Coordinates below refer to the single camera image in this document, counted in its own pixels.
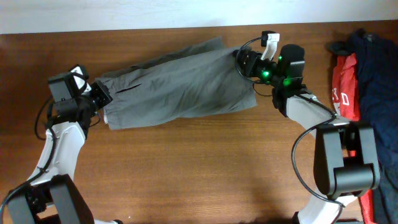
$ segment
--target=dark blue cloth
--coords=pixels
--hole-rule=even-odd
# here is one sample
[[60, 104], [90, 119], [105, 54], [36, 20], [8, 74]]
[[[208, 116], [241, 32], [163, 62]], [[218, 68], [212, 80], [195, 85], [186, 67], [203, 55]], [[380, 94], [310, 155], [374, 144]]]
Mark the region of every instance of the dark blue cloth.
[[398, 47], [359, 30], [347, 41], [356, 54], [361, 120], [374, 128], [379, 160], [398, 168]]
[[398, 223], [398, 47], [359, 30], [346, 43], [356, 53], [361, 120], [371, 123], [381, 166], [373, 190], [377, 223]]

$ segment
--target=cable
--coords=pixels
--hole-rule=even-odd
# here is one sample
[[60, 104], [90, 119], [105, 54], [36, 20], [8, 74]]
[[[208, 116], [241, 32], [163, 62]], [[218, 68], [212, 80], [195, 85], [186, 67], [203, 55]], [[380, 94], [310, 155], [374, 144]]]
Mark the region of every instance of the cable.
[[271, 94], [271, 95], [264, 95], [264, 94], [259, 93], [259, 92], [256, 90], [256, 88], [254, 87], [255, 84], [258, 84], [258, 83], [253, 83], [253, 90], [254, 90], [258, 95], [260, 95], [260, 96], [265, 96], [265, 97], [272, 96], [272, 94]]
[[256, 40], [261, 40], [261, 37], [257, 37], [257, 38], [255, 38], [255, 39], [252, 39], [252, 40], [246, 42], [246, 43], [245, 43], [244, 45], [242, 45], [242, 47], [238, 50], [238, 52], [236, 53], [236, 56], [235, 56], [235, 69], [239, 72], [239, 74], [240, 74], [244, 79], [246, 79], [247, 81], [249, 81], [249, 82], [251, 82], [251, 83], [255, 83], [255, 81], [251, 80], [251, 78], [249, 78], [249, 77], [245, 77], [245, 76], [242, 74], [242, 72], [240, 71], [240, 69], [239, 69], [239, 65], [238, 65], [238, 56], [239, 56], [239, 54], [241, 53], [241, 51], [242, 51], [245, 47], [247, 47], [249, 44], [253, 43], [253, 42], [256, 41]]
[[96, 126], [99, 122], [101, 122], [101, 116], [100, 116], [99, 113], [97, 113], [97, 117], [98, 117], [97, 122], [95, 124], [90, 125], [90, 128], [93, 127], [93, 126]]
[[23, 190], [25, 187], [27, 187], [30, 183], [32, 183], [33, 181], [37, 180], [39, 177], [41, 177], [45, 171], [49, 168], [50, 163], [54, 157], [55, 154], [55, 149], [57, 147], [57, 136], [55, 135], [54, 130], [49, 127], [48, 128], [51, 132], [52, 135], [52, 147], [51, 147], [51, 151], [50, 151], [50, 155], [49, 158], [47, 159], [47, 162], [45, 163], [45, 165], [43, 166], [43, 168], [39, 169], [39, 173], [36, 174], [34, 177], [30, 178], [29, 180], [25, 181], [24, 183], [22, 183], [21, 185], [19, 185], [18, 187], [16, 187], [14, 190], [12, 190], [6, 198], [4, 198], [4, 200], [2, 201], [1, 205], [0, 205], [0, 224], [2, 224], [2, 216], [4, 213], [4, 208], [7, 205], [7, 203], [15, 196], [17, 195], [21, 190]]
[[299, 98], [301, 98], [301, 99], [303, 99], [303, 100], [305, 100], [305, 101], [307, 101], [307, 102], [313, 103], [313, 104], [315, 104], [315, 105], [321, 107], [321, 108], [324, 109], [324, 110], [327, 110], [327, 112], [329, 112], [329, 113], [331, 114], [331, 118], [330, 118], [330, 119], [328, 119], [328, 120], [326, 120], [326, 121], [324, 121], [324, 122], [321, 122], [321, 123], [319, 123], [319, 124], [316, 124], [316, 125], [312, 126], [311, 128], [308, 128], [307, 130], [305, 130], [305, 131], [296, 139], [296, 141], [294, 142], [294, 144], [293, 144], [293, 146], [292, 146], [292, 155], [291, 155], [291, 156], [292, 156], [293, 170], [294, 170], [294, 172], [295, 172], [295, 174], [296, 174], [298, 180], [299, 180], [300, 183], [303, 185], [303, 187], [304, 187], [308, 192], [310, 192], [313, 196], [315, 196], [316, 198], [318, 198], [318, 199], [320, 199], [320, 200], [323, 200], [323, 201], [326, 201], [326, 202], [335, 203], [335, 204], [339, 205], [339, 213], [338, 213], [337, 217], [336, 217], [336, 218], [333, 220], [333, 222], [332, 222], [332, 223], [335, 223], [335, 222], [337, 221], [337, 219], [339, 219], [341, 213], [343, 212], [343, 208], [345, 208], [345, 205], [344, 205], [343, 203], [341, 203], [341, 202], [336, 201], [336, 200], [329, 200], [329, 199], [327, 199], [326, 197], [324, 197], [324, 196], [322, 196], [322, 195], [320, 195], [320, 194], [314, 192], [314, 191], [305, 183], [305, 181], [302, 179], [302, 177], [301, 177], [301, 175], [300, 175], [299, 170], [297, 169], [297, 165], [296, 165], [296, 161], [295, 161], [295, 153], [296, 153], [297, 145], [299, 144], [299, 142], [301, 141], [301, 139], [303, 139], [308, 133], [310, 133], [311, 131], [313, 131], [314, 129], [316, 129], [319, 125], [328, 124], [328, 123], [334, 121], [334, 120], [336, 119], [336, 114], [335, 114], [331, 109], [327, 108], [327, 107], [324, 106], [323, 104], [321, 104], [321, 103], [319, 103], [319, 102], [317, 102], [317, 101], [315, 101], [315, 100], [313, 100], [313, 99], [304, 97], [304, 96], [302, 96], [302, 95], [296, 95], [296, 96], [298, 96]]
[[40, 115], [42, 114], [42, 112], [43, 112], [45, 106], [50, 102], [50, 100], [52, 100], [52, 96], [50, 96], [50, 97], [44, 102], [43, 106], [40, 108], [39, 112], [37, 113], [36, 120], [35, 120], [35, 127], [34, 127], [34, 129], [35, 129], [35, 135], [36, 135], [37, 139], [42, 140], [42, 141], [45, 141], [45, 138], [42, 138], [42, 137], [39, 136], [39, 132], [37, 131], [37, 125], [38, 125], [38, 123], [39, 123]]

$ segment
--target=wooden table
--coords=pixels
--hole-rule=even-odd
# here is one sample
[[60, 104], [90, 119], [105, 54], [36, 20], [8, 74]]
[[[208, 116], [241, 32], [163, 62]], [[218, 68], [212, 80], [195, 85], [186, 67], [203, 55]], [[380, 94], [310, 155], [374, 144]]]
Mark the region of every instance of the wooden table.
[[[326, 44], [345, 40], [360, 27], [398, 40], [397, 21], [0, 35], [0, 195], [26, 180], [40, 157], [44, 143], [33, 127], [50, 95], [47, 78], [76, 63], [87, 67], [93, 81], [219, 35], [227, 46], [236, 46], [274, 30], [281, 34], [279, 48], [305, 48], [304, 82], [331, 106], [335, 59]], [[258, 90], [271, 92], [268, 86]], [[270, 98], [256, 97], [257, 107], [238, 113], [121, 131], [103, 123], [91, 128], [75, 184], [95, 218], [125, 223], [290, 218], [310, 197], [290, 163], [292, 144], [303, 129], [275, 110]], [[298, 168], [311, 187], [313, 150], [309, 136], [297, 153]], [[361, 219], [358, 204], [348, 206], [343, 217]], [[7, 212], [4, 218], [11, 222]]]

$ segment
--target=white wall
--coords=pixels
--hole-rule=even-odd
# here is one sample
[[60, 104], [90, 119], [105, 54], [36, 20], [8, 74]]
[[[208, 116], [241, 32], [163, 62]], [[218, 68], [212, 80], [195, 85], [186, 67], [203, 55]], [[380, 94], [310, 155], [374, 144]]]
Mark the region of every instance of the white wall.
[[0, 0], [0, 34], [387, 19], [397, 0]]

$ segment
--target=red fabric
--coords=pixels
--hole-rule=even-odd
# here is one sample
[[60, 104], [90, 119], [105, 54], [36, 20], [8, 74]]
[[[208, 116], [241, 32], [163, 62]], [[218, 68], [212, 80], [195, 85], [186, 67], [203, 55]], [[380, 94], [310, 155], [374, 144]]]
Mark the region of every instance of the red fabric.
[[[356, 55], [348, 57], [338, 56], [337, 65], [333, 69], [332, 100], [336, 112], [345, 118], [358, 121], [361, 117], [359, 112], [358, 81], [356, 79]], [[350, 151], [349, 156], [355, 156], [355, 151]], [[373, 194], [368, 190], [359, 198], [362, 215], [365, 224], [373, 222]]]

